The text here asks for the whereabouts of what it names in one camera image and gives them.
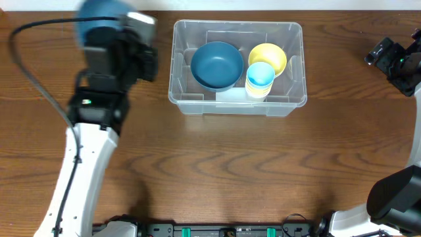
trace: black mount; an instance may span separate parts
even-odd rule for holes
[[[413,165],[378,181],[368,196],[367,212],[373,223],[404,236],[421,234],[421,168]]]
[[[127,221],[137,226],[139,237],[310,237],[309,223],[288,222],[281,225],[227,225],[227,226],[204,226],[204,225],[176,225],[176,224],[141,224],[135,223],[132,218],[123,215],[113,217],[111,221]],[[107,224],[95,225],[92,228],[96,234],[102,231]]]
[[[68,103],[68,117],[79,122],[111,127],[120,134],[129,110],[128,91],[138,78],[152,81],[157,73],[157,52],[141,43],[131,30],[98,27],[86,34],[84,52],[88,86],[76,81]]]
[[[412,96],[416,85],[421,82],[421,31],[415,31],[412,38],[415,41],[405,49],[386,37],[365,58],[406,96]]]

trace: wooden table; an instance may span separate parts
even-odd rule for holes
[[[158,18],[159,74],[130,92],[95,222],[130,213],[177,223],[280,223],[364,203],[409,157],[415,101],[364,57],[384,36],[405,47],[418,12],[148,12]],[[72,13],[7,13],[0,28],[0,236],[32,236],[64,154],[65,124],[11,64],[10,30]],[[185,116],[168,100],[172,27],[179,19],[294,21],[303,27],[309,99],[286,118]],[[19,37],[36,76],[65,106],[84,67],[71,24]],[[264,147],[256,145],[263,141]]]

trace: clear plastic bin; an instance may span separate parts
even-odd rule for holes
[[[234,88],[209,92],[194,79],[190,63],[200,46],[213,41],[229,43],[243,55],[244,72]],[[245,76],[250,51],[261,43],[274,43],[287,55],[284,72],[263,102],[247,101]],[[227,22],[181,20],[174,25],[168,97],[185,115],[243,114],[287,116],[307,102],[303,30],[295,22]]]

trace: yellow bowl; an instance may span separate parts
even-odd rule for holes
[[[275,70],[275,77],[278,77],[287,65],[287,55],[273,43],[262,43],[252,49],[249,55],[249,66],[257,62],[270,64]]]

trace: camera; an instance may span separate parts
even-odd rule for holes
[[[416,30],[414,42],[405,49],[389,37],[379,42],[365,61],[380,69],[387,80],[402,94],[412,96],[421,82],[421,30]]]

